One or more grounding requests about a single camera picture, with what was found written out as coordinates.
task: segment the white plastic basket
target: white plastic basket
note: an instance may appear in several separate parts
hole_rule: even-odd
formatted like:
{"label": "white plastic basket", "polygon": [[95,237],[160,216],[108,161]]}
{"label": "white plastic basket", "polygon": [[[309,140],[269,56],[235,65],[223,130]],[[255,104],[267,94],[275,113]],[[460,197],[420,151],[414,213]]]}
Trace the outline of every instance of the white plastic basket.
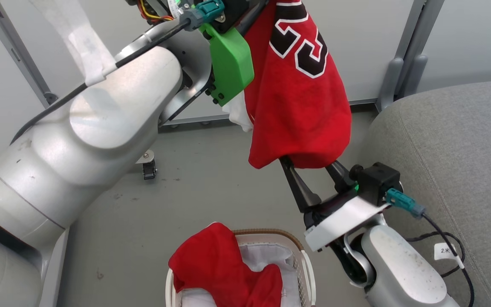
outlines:
{"label": "white plastic basket", "polygon": [[[315,279],[314,270],[308,254],[300,241],[288,232],[279,229],[244,229],[233,231],[238,245],[258,243],[276,243],[287,247],[293,252],[293,267],[297,270],[298,289],[302,307],[315,307]],[[173,287],[173,271],[168,270],[166,277],[166,307],[181,307],[181,292],[176,293]]]}

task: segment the floor stain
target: floor stain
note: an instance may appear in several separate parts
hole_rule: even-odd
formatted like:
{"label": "floor stain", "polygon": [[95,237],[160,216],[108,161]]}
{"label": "floor stain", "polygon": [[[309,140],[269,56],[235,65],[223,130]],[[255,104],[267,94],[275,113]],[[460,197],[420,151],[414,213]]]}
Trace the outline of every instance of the floor stain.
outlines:
{"label": "floor stain", "polygon": [[100,273],[100,268],[96,270],[96,277],[98,280],[101,280],[104,277],[103,273]]}

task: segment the red cloth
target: red cloth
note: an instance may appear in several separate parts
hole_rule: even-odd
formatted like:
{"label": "red cloth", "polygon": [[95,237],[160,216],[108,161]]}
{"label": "red cloth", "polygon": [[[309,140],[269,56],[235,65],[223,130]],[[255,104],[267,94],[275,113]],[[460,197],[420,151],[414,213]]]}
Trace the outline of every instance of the red cloth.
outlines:
{"label": "red cloth", "polygon": [[302,2],[273,0],[245,36],[255,70],[245,89],[253,167],[288,155],[296,167],[321,168],[349,143],[349,103],[318,33]]}
{"label": "red cloth", "polygon": [[213,223],[183,243],[168,263],[179,292],[202,288],[217,307],[280,307],[281,272],[269,264],[252,272],[242,261],[234,233]]}

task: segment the gray cloth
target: gray cloth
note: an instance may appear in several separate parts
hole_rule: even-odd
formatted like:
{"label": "gray cloth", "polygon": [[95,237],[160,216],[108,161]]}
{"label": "gray cloth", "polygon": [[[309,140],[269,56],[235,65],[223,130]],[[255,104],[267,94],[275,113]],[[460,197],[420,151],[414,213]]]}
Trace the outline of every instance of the gray cloth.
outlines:
{"label": "gray cloth", "polygon": [[[405,193],[426,206],[443,231],[462,240],[475,306],[491,307],[491,82],[396,101],[375,119],[361,151],[362,165],[377,161],[400,171]],[[403,237],[434,231],[427,221],[397,208],[388,210],[386,219]],[[445,272],[455,264],[434,264],[433,244],[440,242],[435,237],[413,246]],[[466,306],[469,290],[462,273],[445,281],[448,293]]]}

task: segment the black number on jersey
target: black number on jersey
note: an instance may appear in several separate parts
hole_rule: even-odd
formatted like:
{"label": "black number on jersey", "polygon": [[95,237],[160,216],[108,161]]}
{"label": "black number on jersey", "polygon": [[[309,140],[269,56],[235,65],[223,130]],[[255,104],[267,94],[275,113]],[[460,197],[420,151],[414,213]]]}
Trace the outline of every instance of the black number on jersey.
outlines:
{"label": "black number on jersey", "polygon": [[[270,46],[280,58],[285,58],[302,38],[302,35],[294,30],[291,25],[282,26],[281,24],[304,23],[309,16],[302,1],[294,3],[278,2],[276,5],[278,6],[274,19],[276,22],[272,30]],[[309,41],[308,38],[302,39],[302,44],[295,52],[295,67],[310,78],[317,78],[325,72],[329,50],[319,31],[316,31],[314,43]],[[314,55],[316,45],[320,50],[318,56]]]}

